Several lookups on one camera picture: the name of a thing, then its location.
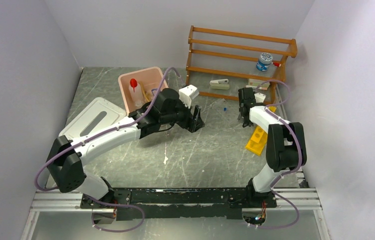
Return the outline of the amber rubber tubing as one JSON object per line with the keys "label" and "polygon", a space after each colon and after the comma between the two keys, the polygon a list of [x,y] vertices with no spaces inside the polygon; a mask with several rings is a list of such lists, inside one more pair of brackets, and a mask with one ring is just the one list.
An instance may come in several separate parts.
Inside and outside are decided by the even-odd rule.
{"label": "amber rubber tubing", "polygon": [[145,89],[145,87],[144,87],[144,85],[143,85],[142,82],[140,83],[140,86],[141,86],[141,91],[142,91],[143,97],[144,97],[144,99],[145,99],[145,102],[146,102],[146,103],[147,103],[147,102],[150,102],[150,101],[151,101],[151,98],[150,98],[150,96],[148,95],[148,93],[147,93],[147,91],[146,91],[146,89]]}

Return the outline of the white bin lid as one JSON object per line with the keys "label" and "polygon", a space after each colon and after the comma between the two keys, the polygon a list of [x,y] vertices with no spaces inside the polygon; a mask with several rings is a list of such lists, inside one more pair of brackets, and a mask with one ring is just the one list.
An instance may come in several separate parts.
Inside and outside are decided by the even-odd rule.
{"label": "white bin lid", "polygon": [[127,116],[125,109],[103,97],[91,101],[64,129],[58,134],[72,140],[109,127]]}

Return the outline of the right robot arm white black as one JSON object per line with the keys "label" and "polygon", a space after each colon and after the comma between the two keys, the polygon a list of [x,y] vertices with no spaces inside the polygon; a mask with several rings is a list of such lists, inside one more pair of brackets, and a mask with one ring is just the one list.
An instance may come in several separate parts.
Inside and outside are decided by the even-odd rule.
{"label": "right robot arm white black", "polygon": [[267,134],[266,165],[246,186],[245,201],[258,207],[274,185],[285,175],[295,173],[307,162],[304,127],[273,113],[258,103],[252,88],[238,90],[239,118],[242,126],[256,125]]}

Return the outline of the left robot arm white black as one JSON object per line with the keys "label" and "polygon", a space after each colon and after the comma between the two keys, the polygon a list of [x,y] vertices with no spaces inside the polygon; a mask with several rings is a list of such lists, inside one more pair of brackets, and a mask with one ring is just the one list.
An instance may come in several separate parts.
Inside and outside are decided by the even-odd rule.
{"label": "left robot arm white black", "polygon": [[47,169],[62,193],[79,191],[93,197],[101,208],[114,201],[114,191],[103,178],[84,170],[84,165],[100,155],[129,142],[163,131],[163,126],[178,125],[191,133],[204,127],[201,108],[192,107],[198,89],[188,85],[178,91],[165,88],[141,108],[131,112],[117,123],[97,132],[74,139],[61,135],[51,147]]}

